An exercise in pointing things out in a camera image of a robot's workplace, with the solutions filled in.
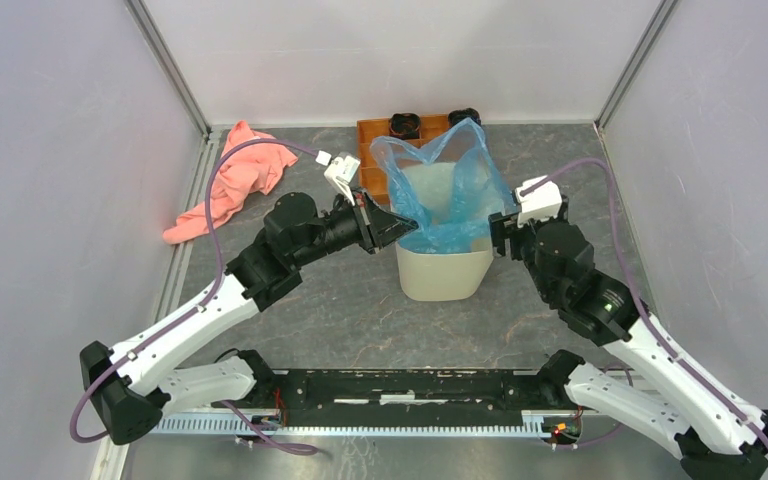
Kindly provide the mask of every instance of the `white wall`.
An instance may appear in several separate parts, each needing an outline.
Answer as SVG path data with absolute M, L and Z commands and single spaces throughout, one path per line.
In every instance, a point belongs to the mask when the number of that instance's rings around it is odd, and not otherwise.
M 768 2 L 681 2 L 606 136 L 661 318 L 768 408 Z
M 78 352 L 150 321 L 199 143 L 123 2 L 0 2 L 0 479 L 89 474 Z
M 593 120 L 658 0 L 147 0 L 208 120 Z

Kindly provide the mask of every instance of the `marbled gray surface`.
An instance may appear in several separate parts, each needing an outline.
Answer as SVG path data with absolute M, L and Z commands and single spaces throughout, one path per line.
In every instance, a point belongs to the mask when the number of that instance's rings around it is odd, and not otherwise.
M 491 125 L 487 145 L 511 185 L 549 173 L 570 160 L 604 158 L 590 125 Z M 336 153 L 356 151 L 354 128 L 270 129 L 277 138 Z M 584 167 L 558 181 L 570 197 L 570 221 L 596 248 L 600 269 L 620 277 L 608 221 L 602 172 Z M 243 210 L 218 229 L 225 261 L 262 227 L 263 216 L 284 193 L 302 191 L 330 209 L 334 191 L 322 169 L 302 157 L 269 196 L 253 194 Z M 620 243 L 642 283 L 625 217 Z M 209 238 L 195 240 L 182 299 L 214 274 Z M 399 286 L 394 250 L 370 256 L 351 248 L 304 267 L 303 283 L 266 312 L 226 331 L 193 355 L 187 366 L 211 362 L 222 351 L 256 349 L 274 368 L 539 368 L 564 348 L 597 365 L 610 356 L 567 329 L 540 301 L 521 263 L 496 259 L 478 292 L 455 302 L 423 303 Z

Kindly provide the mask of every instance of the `beige plastic bin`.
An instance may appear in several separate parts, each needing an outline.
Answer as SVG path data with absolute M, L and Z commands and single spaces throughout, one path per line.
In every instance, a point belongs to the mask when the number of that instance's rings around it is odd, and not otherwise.
M 405 295 L 421 302 L 462 300 L 478 290 L 493 262 L 489 238 L 473 242 L 471 253 L 414 253 L 396 243 L 399 282 Z

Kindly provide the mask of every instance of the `crumpled towel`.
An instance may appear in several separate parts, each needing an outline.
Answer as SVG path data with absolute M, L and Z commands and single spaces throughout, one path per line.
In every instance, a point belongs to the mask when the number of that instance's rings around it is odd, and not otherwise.
M 239 122 L 228 134 L 222 154 L 256 137 L 275 138 L 253 131 L 246 122 Z M 232 215 L 242 210 L 251 192 L 265 195 L 272 191 L 284 174 L 284 168 L 296 163 L 297 159 L 286 147 L 270 143 L 252 145 L 231 156 L 220 167 L 210 191 L 210 213 L 214 227 L 224 225 Z M 202 202 L 179 216 L 175 226 L 163 232 L 163 240 L 174 245 L 206 233 L 207 220 Z

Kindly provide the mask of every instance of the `blue plastic bag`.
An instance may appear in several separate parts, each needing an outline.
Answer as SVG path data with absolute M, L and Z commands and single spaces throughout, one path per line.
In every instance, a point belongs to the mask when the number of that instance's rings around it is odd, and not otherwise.
M 419 223 L 399 245 L 416 253 L 468 253 L 489 237 L 487 217 L 512 211 L 510 189 L 493 164 L 484 131 L 463 120 L 416 148 L 378 137 L 370 152 L 387 173 L 390 207 Z

